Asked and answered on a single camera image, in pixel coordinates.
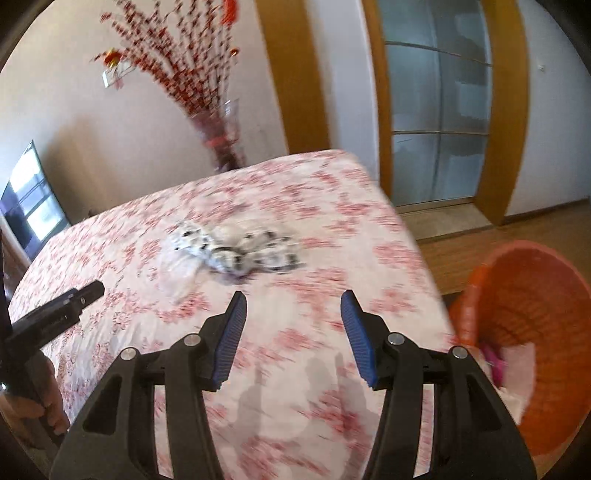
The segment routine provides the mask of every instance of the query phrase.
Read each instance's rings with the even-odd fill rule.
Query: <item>metal screw head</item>
[[[183,340],[183,343],[187,346],[199,345],[200,342],[201,342],[201,337],[199,335],[197,335],[196,333],[191,333],[191,334],[187,335]]]
[[[135,348],[127,347],[121,352],[121,358],[123,360],[131,360],[136,354],[137,352],[135,351]]]
[[[456,358],[459,358],[460,360],[463,360],[468,356],[468,350],[462,346],[455,346],[452,349],[452,355]]]
[[[391,345],[402,345],[404,343],[404,335],[402,333],[390,333],[388,335],[388,343]]]

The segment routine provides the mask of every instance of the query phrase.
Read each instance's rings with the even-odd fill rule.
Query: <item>white wall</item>
[[[332,148],[379,176],[374,66],[361,0],[307,0]]]
[[[150,0],[138,2],[150,8]],[[254,0],[240,1],[230,97],[240,101],[249,163],[287,153]],[[96,54],[120,45],[103,11],[111,0],[55,0],[0,73],[0,186],[31,139],[72,220],[213,173],[183,111],[136,70],[105,89]]]
[[[530,51],[530,118],[507,215],[580,200],[591,193],[591,76],[540,4],[519,0],[519,8]]]

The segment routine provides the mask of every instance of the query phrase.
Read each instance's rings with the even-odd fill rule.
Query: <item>orange plastic basket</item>
[[[533,456],[576,431],[591,407],[591,290],[568,261],[533,242],[504,245],[474,270],[450,318],[466,346],[535,344],[519,426]]]

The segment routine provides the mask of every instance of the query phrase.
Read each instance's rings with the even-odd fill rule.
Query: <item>pink floral bedsheet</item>
[[[166,237],[182,219],[280,222],[304,265],[253,273],[240,284],[200,272],[180,303],[159,284]],[[104,298],[44,349],[73,420],[125,347],[169,347],[225,310],[236,289],[248,319],[230,379],[205,395],[227,478],[359,478],[384,398],[359,377],[339,314],[352,288],[362,307],[420,346],[446,350],[452,328],[420,252],[388,199],[341,151],[292,155],[193,181],[113,208],[53,238],[10,305],[26,312],[92,280]],[[424,402],[417,473],[428,469],[432,402]],[[158,460],[172,477],[162,392],[155,399]]]

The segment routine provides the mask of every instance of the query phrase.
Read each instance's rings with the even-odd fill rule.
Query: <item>tv screen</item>
[[[0,199],[0,210],[31,260],[52,236],[70,226],[32,141],[12,171]]]

